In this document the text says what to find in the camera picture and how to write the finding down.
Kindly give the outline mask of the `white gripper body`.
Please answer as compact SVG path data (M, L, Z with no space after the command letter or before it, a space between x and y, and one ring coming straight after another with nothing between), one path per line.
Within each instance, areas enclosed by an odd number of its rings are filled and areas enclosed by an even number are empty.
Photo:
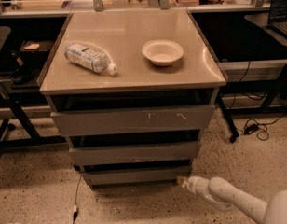
M184 188L193 194L202 197L207 203L221 211L226 211L233 208L231 203L223 201L221 198L211 193L209 179L199 176L191 176L184 180Z

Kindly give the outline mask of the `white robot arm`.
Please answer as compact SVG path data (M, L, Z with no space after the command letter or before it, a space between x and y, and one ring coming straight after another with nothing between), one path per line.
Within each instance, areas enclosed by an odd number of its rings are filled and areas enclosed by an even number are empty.
M264 202L237 189L221 177L178 176L177 183L219 210L237 207L256 224L287 224L287 190Z

